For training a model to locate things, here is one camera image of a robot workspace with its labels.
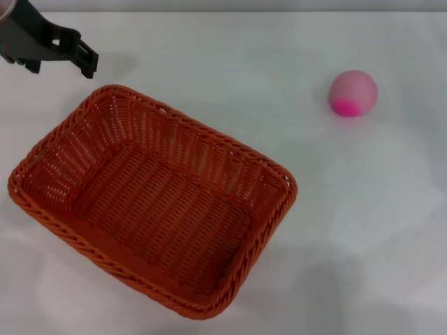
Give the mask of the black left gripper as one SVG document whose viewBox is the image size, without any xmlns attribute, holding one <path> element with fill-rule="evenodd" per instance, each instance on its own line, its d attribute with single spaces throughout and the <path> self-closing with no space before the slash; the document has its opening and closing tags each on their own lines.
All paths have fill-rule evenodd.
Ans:
<svg viewBox="0 0 447 335">
<path fill-rule="evenodd" d="M 98 65 L 98 54 L 78 31 L 51 23 L 29 1 L 13 1 L 1 16 L 1 56 L 35 74 L 41 61 L 68 60 L 93 78 Z"/>
</svg>

